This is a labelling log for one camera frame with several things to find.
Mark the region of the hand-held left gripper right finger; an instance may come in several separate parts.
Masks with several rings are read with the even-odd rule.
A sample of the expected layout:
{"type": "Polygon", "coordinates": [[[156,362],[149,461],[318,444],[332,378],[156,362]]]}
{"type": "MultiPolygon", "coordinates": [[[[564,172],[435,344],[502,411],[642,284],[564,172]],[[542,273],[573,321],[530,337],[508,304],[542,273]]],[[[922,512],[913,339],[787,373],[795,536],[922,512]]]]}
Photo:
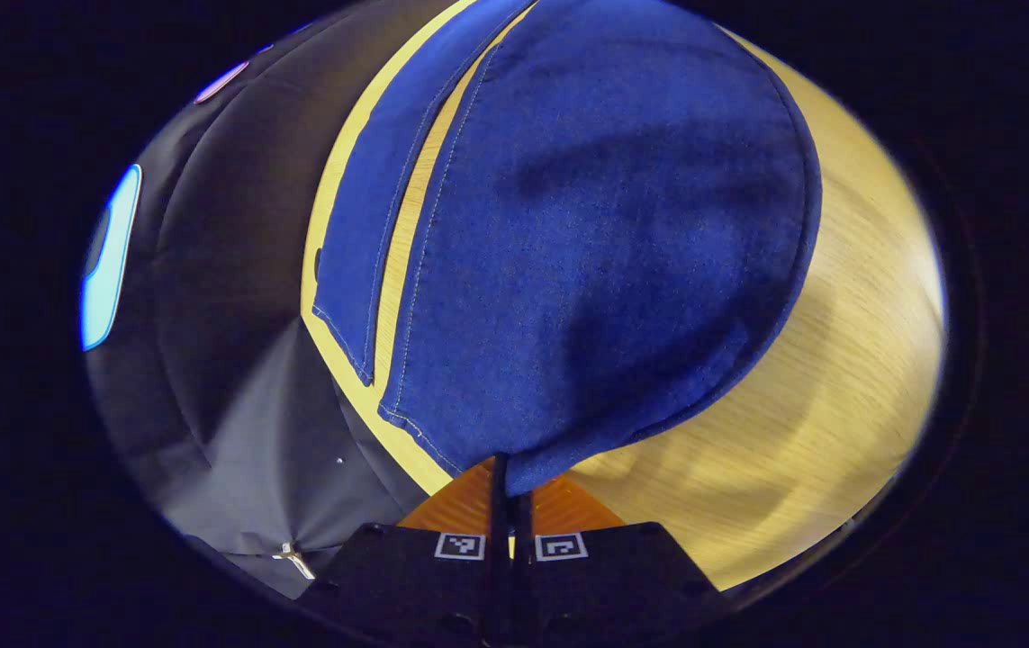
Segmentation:
{"type": "Polygon", "coordinates": [[[555,481],[511,501],[511,643],[682,645],[724,615],[724,598],[661,524],[619,524],[555,481]]]}

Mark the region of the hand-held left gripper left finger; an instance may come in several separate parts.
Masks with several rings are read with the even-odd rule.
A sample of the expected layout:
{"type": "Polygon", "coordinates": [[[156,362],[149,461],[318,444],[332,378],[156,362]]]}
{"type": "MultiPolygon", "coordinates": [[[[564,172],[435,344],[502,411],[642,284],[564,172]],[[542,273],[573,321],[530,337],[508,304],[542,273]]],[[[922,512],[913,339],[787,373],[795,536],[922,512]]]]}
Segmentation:
{"type": "Polygon", "coordinates": [[[312,618],[370,647],[502,647],[509,516],[501,453],[396,525],[365,524],[301,596],[312,618]]]}

